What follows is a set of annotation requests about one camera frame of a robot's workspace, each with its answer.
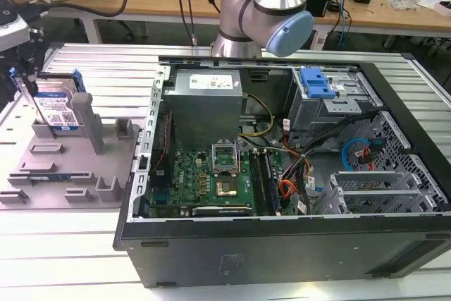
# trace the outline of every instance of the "yellow cable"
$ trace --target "yellow cable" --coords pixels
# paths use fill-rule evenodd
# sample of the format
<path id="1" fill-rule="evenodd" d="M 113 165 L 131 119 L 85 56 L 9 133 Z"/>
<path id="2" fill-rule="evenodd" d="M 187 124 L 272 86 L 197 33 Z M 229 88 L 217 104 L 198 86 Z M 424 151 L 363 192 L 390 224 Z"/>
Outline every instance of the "yellow cable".
<path id="1" fill-rule="evenodd" d="M 271 117 L 271 122 L 269 123 L 269 126 L 267 129 L 262 130 L 261 132 L 254 132 L 254 133 L 238 133 L 238 136 L 240 137 L 259 137 L 260 135 L 265 135 L 266 133 L 269 133 L 270 130 L 273 129 L 274 126 L 274 116 L 271 113 L 271 111 L 269 110 L 269 108 L 267 107 L 267 105 L 265 105 L 264 102 L 262 102 L 262 100 L 260 100 L 260 98 L 258 98 L 256 95 L 253 94 L 248 94 L 248 97 L 254 98 L 259 104 L 261 104 L 269 113 L 269 116 Z"/>

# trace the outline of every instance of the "hard drive label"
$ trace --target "hard drive label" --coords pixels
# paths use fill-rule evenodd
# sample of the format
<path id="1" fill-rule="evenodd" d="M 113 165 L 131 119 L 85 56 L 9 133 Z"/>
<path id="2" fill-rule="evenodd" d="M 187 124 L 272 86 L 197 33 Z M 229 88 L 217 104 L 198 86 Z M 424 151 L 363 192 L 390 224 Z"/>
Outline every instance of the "hard drive label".
<path id="1" fill-rule="evenodd" d="M 51 127 L 72 130 L 80 124 L 67 104 L 69 98 L 63 92 L 40 92 L 35 97 L 39 111 Z"/>

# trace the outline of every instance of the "wooden desk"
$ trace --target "wooden desk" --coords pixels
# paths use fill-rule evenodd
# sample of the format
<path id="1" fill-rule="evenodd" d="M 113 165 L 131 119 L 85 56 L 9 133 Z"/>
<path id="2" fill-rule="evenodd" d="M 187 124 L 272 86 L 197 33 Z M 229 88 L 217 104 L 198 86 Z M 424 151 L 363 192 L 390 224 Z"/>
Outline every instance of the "wooden desk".
<path id="1" fill-rule="evenodd" d="M 122 0 L 70 0 L 70 2 L 112 12 L 119 8 Z M 220 6 L 221 0 L 216 0 L 216 3 Z M 183 0 L 183 4 L 185 15 L 188 15 L 187 0 Z M 388 0 L 371 0 L 368 5 L 346 0 L 345 8 L 352 16 L 350 32 L 451 37 L 451 20 L 428 8 L 421 7 L 418 11 L 396 11 L 389 7 Z M 192 0 L 192 9 L 196 23 L 218 25 L 219 15 L 206 0 Z M 101 41 L 94 21 L 101 17 L 62 8 L 52 10 L 50 15 L 82 19 L 89 42 L 99 43 Z M 118 20 L 181 23 L 178 0 L 129 0 L 124 13 L 116 18 Z M 336 20 L 337 13 L 327 13 L 323 18 L 316 18 L 313 49 L 322 49 L 324 38 Z"/>

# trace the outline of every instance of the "red cable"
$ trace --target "red cable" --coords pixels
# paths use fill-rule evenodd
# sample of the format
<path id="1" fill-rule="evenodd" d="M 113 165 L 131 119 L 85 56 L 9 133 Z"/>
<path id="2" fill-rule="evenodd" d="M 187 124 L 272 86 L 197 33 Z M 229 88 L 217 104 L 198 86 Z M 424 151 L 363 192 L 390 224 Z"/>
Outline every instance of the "red cable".
<path id="1" fill-rule="evenodd" d="M 158 168 L 158 166 L 160 165 L 161 161 L 164 158 L 164 154 L 166 153 L 166 148 L 168 146 L 168 126 L 169 126 L 169 117 L 167 115 L 164 116 L 164 120 L 166 121 L 164 124 L 164 148 L 163 148 L 163 153 L 161 153 L 160 159 L 158 160 L 158 162 L 156 163 L 155 167 L 153 170 L 150 171 L 151 174 L 153 174 L 153 172 L 156 171 L 156 169 Z"/>

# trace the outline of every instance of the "blue cable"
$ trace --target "blue cable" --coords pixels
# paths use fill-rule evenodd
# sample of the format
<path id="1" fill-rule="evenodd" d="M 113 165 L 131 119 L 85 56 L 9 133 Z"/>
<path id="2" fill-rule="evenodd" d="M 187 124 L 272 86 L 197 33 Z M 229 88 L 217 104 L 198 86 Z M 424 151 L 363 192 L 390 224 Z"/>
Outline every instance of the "blue cable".
<path id="1" fill-rule="evenodd" d="M 353 139 L 343 147 L 343 149 L 341 150 L 341 160 L 346 168 L 346 171 L 353 171 L 352 167 L 347 162 L 347 149 L 355 142 L 363 142 L 366 146 L 369 146 L 371 144 L 367 139 Z"/>
<path id="2" fill-rule="evenodd" d="M 338 41 L 338 46 L 341 46 L 341 44 L 345 41 L 345 32 L 346 32 L 346 17 L 345 17 L 345 2 L 343 0 L 340 0 L 339 3 L 340 8 L 340 15 L 343 18 L 343 29 L 341 31 L 340 40 Z"/>

